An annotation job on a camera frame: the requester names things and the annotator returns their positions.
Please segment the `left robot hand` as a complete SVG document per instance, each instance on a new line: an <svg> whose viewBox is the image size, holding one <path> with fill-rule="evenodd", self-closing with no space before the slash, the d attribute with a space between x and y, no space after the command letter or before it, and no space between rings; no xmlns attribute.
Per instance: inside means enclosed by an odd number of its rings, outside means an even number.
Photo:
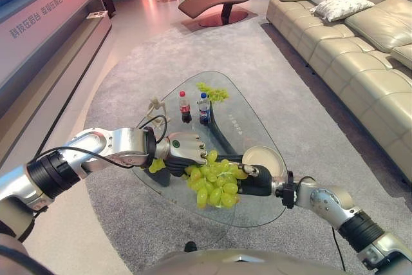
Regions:
<svg viewBox="0 0 412 275"><path fill-rule="evenodd" d="M207 164L205 144L194 132L170 133L156 145L154 157L162 159L166 170L176 177L184 175L189 166Z"/></svg>

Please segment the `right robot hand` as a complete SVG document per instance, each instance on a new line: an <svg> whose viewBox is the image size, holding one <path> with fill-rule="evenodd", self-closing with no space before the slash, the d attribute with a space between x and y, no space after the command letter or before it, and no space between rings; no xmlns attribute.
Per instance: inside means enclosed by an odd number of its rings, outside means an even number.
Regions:
<svg viewBox="0 0 412 275"><path fill-rule="evenodd" d="M270 196L272 194L273 176L269 170L261 165L244 164L241 162L242 156L218 156L217 161L227 159L229 164L235 165L247 177L237 181L238 194L252 195L252 196Z"/></svg>

